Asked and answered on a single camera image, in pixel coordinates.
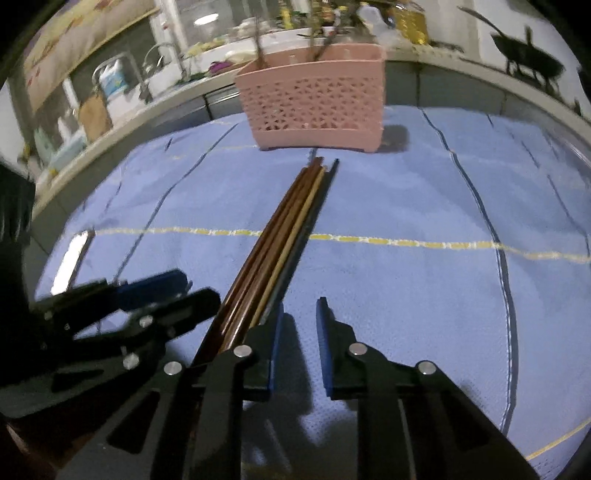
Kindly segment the pink plastic utensil basket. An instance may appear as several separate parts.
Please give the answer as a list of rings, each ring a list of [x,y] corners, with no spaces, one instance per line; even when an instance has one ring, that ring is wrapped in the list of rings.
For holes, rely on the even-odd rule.
[[[266,55],[235,76],[242,111],[260,149],[318,147],[377,151],[386,99],[386,50],[334,44],[318,60],[308,48]]]

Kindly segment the light tan chopstick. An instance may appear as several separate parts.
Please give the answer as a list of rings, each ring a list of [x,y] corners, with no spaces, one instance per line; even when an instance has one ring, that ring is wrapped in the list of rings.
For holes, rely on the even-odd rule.
[[[324,179],[326,173],[327,168],[325,167],[322,167],[318,171],[314,182],[311,183],[311,187],[308,189],[307,197],[304,199],[304,202],[301,203],[301,208],[297,210],[297,217],[294,219],[293,224],[290,225],[290,231],[288,232],[288,235],[283,235],[283,244],[281,244],[280,255],[276,258],[276,263],[274,263],[273,272],[270,274],[269,282],[266,284],[266,289],[263,291],[262,296],[260,296],[259,305],[257,305],[256,311],[252,312],[249,329],[255,327],[259,323],[260,318],[263,315],[263,311],[266,310],[266,304],[270,300],[270,295],[273,292],[277,281],[279,281],[280,273],[283,271],[284,265],[287,263],[287,256],[294,247],[297,234],[300,233],[301,226],[304,224],[304,219],[307,217],[308,211],[311,209],[311,203],[315,200],[315,195],[317,195],[318,189],[320,189],[322,180]]]

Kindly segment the detergent bottle blue label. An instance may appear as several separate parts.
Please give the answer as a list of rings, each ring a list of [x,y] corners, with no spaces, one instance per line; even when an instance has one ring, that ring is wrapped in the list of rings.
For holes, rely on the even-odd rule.
[[[105,66],[100,72],[98,80],[106,99],[124,93],[128,88],[123,63],[120,59]]]

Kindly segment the black wok on stove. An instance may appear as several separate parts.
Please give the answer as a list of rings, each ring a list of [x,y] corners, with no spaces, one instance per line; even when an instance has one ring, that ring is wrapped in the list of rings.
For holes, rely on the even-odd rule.
[[[525,40],[506,35],[488,18],[465,6],[458,9],[493,28],[491,34],[495,46],[506,58],[506,73],[530,84],[551,96],[559,93],[557,80],[564,72],[564,65],[552,55],[533,44],[533,31],[525,26]]]

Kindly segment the smartphone with lit screen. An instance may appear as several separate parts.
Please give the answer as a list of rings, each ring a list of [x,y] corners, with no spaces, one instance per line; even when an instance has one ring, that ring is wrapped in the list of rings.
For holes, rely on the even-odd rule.
[[[72,237],[54,277],[52,295],[62,294],[73,286],[94,237],[94,230],[84,230]]]

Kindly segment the chopstick in basket left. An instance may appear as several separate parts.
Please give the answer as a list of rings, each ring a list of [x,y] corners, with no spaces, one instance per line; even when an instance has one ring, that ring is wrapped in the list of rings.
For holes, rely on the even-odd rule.
[[[252,39],[254,46],[256,46],[256,69],[262,70],[267,67],[267,63],[263,52],[262,33],[260,33],[258,18],[254,19]]]

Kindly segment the blue checked table cloth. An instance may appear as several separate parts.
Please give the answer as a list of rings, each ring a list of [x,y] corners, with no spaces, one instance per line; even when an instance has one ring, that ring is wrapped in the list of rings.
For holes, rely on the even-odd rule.
[[[245,408],[247,479],[353,479],[356,415],[322,387],[318,298],[389,359],[438,364],[543,479],[590,429],[590,169],[556,133],[461,109],[389,106],[338,172],[283,300],[276,394]],[[69,217],[96,234],[77,279],[173,268],[228,292],[307,150],[262,151],[242,114],[141,144]]]

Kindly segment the dark black chopstick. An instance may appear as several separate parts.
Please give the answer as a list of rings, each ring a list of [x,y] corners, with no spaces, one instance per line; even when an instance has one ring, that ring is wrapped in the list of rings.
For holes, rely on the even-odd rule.
[[[270,290],[269,294],[263,295],[264,309],[256,315],[256,326],[269,322],[273,315],[276,314],[277,308],[280,307],[281,301],[283,301],[283,297],[286,295],[287,289],[290,286],[291,278],[294,276],[294,271],[297,270],[297,264],[300,262],[301,254],[303,254],[312,229],[315,227],[315,222],[318,220],[318,215],[322,211],[322,206],[324,206],[325,198],[328,196],[332,180],[335,178],[338,170],[339,159],[335,159],[329,171],[322,177],[314,198],[311,199],[311,206],[308,208],[300,227],[297,229],[297,235],[295,235],[294,241],[291,242],[290,251],[287,252],[286,258],[284,258],[283,263],[280,265],[280,272],[274,276],[273,289]]]

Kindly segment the cooking oil bottle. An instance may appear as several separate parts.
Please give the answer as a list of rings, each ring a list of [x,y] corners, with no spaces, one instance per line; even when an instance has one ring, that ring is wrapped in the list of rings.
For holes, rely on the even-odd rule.
[[[397,1],[392,8],[394,24],[402,35],[416,45],[428,45],[430,37],[425,10],[415,1]]]

